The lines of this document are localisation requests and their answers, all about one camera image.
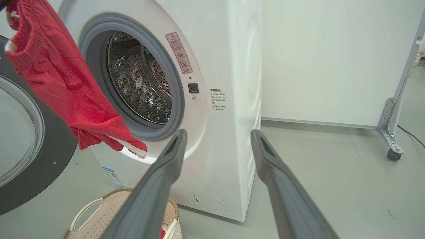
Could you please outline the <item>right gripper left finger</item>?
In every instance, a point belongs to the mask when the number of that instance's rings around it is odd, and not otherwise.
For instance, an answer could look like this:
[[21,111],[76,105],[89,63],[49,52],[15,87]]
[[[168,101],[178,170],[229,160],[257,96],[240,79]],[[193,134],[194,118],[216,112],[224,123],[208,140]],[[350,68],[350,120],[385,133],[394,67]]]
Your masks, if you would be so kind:
[[181,174],[186,145],[186,130],[177,130],[102,233],[102,239],[160,238],[170,189]]

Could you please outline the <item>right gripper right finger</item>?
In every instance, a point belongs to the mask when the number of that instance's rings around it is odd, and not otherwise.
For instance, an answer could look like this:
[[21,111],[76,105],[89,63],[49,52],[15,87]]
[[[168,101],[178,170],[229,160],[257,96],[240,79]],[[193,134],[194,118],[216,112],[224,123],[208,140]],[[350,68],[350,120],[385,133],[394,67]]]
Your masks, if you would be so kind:
[[338,235],[261,130],[251,131],[259,179],[267,186],[281,239],[337,239]]

